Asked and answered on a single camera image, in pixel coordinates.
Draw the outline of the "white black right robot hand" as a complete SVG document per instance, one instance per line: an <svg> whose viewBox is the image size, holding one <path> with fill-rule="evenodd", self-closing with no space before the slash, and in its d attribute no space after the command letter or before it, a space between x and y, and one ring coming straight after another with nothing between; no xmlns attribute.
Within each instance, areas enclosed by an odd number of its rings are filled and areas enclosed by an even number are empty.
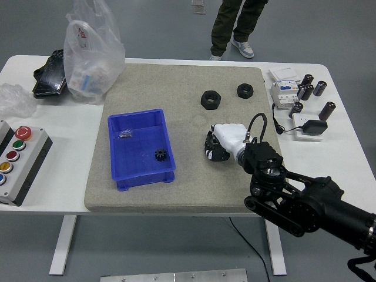
<svg viewBox="0 0 376 282"><path fill-rule="evenodd" d="M244 155L247 129L241 123L215 124L209 130L204 151L207 158L212 162L229 160L230 156L241 163Z"/></svg>

